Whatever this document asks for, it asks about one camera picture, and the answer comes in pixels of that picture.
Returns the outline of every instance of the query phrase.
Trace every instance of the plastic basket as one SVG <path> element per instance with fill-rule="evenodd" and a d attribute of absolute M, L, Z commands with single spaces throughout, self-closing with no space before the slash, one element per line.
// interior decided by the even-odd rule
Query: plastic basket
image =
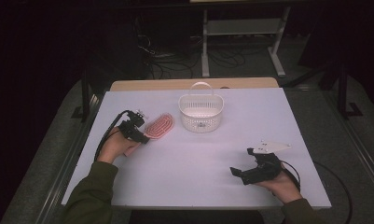
<path fill-rule="evenodd" d="M 204 85 L 211 89 L 211 94 L 191 94 L 191 91 Z M 214 94 L 213 88 L 206 82 L 193 84 L 188 95 L 183 95 L 178 101 L 181 119 L 184 127 L 193 133 L 208 133 L 218 128 L 224 100 Z"/>

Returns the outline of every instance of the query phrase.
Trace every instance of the white table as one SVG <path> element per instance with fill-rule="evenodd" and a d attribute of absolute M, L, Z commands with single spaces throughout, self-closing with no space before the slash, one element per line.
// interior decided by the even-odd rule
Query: white table
<path fill-rule="evenodd" d="M 242 170 L 255 168 L 255 158 L 249 156 L 246 149 L 264 139 L 291 144 L 292 148 L 276 155 L 298 170 L 301 192 L 313 208 L 331 206 L 283 89 L 215 89 L 215 93 L 225 100 L 219 128 L 212 133 L 192 133 L 183 127 L 178 109 L 178 99 L 187 94 L 186 90 L 108 92 L 62 204 L 88 174 L 95 150 L 116 115 L 126 109 L 141 109 L 151 121 L 162 113 L 170 113 L 175 125 L 161 139 L 151 140 L 138 147 L 129 158 L 115 161 L 119 172 L 114 183 L 113 205 L 133 209 L 281 206 L 267 190 L 243 185 L 229 169 L 230 166 Z"/>

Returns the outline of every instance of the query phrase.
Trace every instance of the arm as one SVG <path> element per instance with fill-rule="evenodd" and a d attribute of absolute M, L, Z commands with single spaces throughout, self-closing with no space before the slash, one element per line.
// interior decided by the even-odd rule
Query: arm
<path fill-rule="evenodd" d="M 124 138 L 118 128 L 114 128 L 108 136 L 88 176 L 71 193 L 65 206 L 63 223 L 111 222 L 112 187 L 118 172 L 112 162 L 137 143 Z"/>
<path fill-rule="evenodd" d="M 276 178 L 257 185 L 270 190 L 284 204 L 282 211 L 286 223 L 324 224 L 285 172 L 281 171 Z"/>

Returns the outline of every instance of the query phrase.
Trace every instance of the black device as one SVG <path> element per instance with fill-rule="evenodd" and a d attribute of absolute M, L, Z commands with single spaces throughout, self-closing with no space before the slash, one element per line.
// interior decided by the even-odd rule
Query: black device
<path fill-rule="evenodd" d="M 118 123 L 118 121 L 124 114 L 127 114 L 129 119 L 123 120 L 118 126 L 119 131 L 123 134 L 123 136 L 125 138 L 133 140 L 134 142 L 139 142 L 143 144 L 146 144 L 149 141 L 149 138 L 137 129 L 145 123 L 143 119 L 144 115 L 139 111 L 134 113 L 130 110 L 125 110 L 117 115 L 117 117 L 111 123 L 108 130 L 105 132 L 99 146 L 97 147 L 96 154 L 94 156 L 95 161 L 97 161 L 97 157 L 99 157 L 100 150 L 102 150 L 105 141 L 108 139 L 109 136 L 111 136 L 109 135 L 111 130 L 115 127 L 115 125 Z"/>
<path fill-rule="evenodd" d="M 282 162 L 277 158 L 274 153 L 259 154 L 255 153 L 254 149 L 247 148 L 249 155 L 256 157 L 257 167 L 247 171 L 241 171 L 239 169 L 230 167 L 230 171 L 233 175 L 240 177 L 244 185 L 255 184 L 265 180 L 274 179 L 281 171 L 284 171 L 289 175 L 300 191 L 300 184 L 297 179 L 287 169 L 283 168 Z"/>

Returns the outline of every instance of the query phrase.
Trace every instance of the green sleeve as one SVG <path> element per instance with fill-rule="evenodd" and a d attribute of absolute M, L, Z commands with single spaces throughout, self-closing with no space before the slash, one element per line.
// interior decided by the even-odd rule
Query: green sleeve
<path fill-rule="evenodd" d="M 118 168 L 96 161 L 82 179 L 65 206 L 63 223 L 111 223 L 113 184 Z"/>
<path fill-rule="evenodd" d="M 299 199 L 291 203 L 286 203 L 282 207 L 282 211 L 285 215 L 286 223 L 325 224 L 306 199 Z"/>

